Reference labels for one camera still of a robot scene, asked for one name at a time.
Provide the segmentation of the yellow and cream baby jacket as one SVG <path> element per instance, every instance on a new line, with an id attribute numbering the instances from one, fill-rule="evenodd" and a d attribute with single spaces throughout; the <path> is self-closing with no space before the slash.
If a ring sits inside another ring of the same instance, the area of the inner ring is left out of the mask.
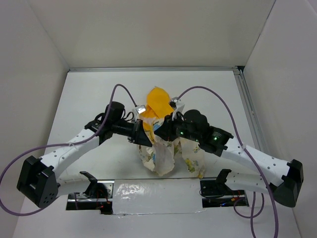
<path id="1" fill-rule="evenodd" d="M 148 93 L 146 111 L 139 115 L 139 119 L 143 121 L 143 128 L 153 146 L 140 145 L 139 157 L 147 169 L 160 177 L 174 169 L 176 160 L 183 159 L 191 177 L 202 179 L 205 173 L 205 156 L 198 142 L 185 138 L 167 141 L 154 134 L 163 124 L 163 117 L 173 113 L 170 100 L 169 94 L 159 87 Z"/>

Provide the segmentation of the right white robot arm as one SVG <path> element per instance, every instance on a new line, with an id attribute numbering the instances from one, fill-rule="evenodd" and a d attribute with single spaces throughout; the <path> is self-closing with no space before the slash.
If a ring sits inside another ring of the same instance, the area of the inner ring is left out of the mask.
<path id="1" fill-rule="evenodd" d="M 211 126 L 206 116 L 197 110 L 165 116 L 155 135 L 165 141 L 177 138 L 195 141 L 205 152 L 232 160 L 255 172 L 247 175 L 230 169 L 221 170 L 216 182 L 219 193 L 228 194 L 231 190 L 272 193 L 277 203 L 290 208 L 296 206 L 304 181 L 300 161 L 293 159 L 288 162 L 248 146 L 231 133 Z"/>

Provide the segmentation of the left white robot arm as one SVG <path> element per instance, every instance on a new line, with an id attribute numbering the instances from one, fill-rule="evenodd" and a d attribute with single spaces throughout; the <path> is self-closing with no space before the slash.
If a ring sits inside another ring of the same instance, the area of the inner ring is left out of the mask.
<path id="1" fill-rule="evenodd" d="M 74 162 L 91 150 L 96 149 L 114 134 L 127 137 L 137 145 L 151 147 L 143 122 L 126 121 L 122 115 L 123 104 L 112 102 L 105 112 L 85 125 L 66 146 L 43 155 L 40 158 L 28 157 L 22 165 L 17 189 L 37 207 L 46 208 L 56 198 L 71 193 L 82 193 L 85 197 L 94 197 L 98 192 L 98 179 L 87 171 L 78 175 L 62 177 L 61 174 Z"/>

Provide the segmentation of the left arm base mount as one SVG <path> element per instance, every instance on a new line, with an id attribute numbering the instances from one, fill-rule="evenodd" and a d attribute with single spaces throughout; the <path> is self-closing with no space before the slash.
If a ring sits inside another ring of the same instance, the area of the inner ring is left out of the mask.
<path id="1" fill-rule="evenodd" d="M 97 179 L 86 171 L 79 173 L 83 191 L 70 193 L 67 198 L 67 211 L 98 210 L 103 215 L 113 214 L 112 201 L 114 180 Z"/>

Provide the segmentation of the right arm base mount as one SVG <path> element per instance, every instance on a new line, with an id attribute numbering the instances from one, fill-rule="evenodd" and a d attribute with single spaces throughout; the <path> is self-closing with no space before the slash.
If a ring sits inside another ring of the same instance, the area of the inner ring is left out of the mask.
<path id="1" fill-rule="evenodd" d="M 246 193 L 243 190 L 231 190 L 225 185 L 230 169 L 223 169 L 216 178 L 200 180 L 199 194 L 203 208 L 248 206 Z"/>

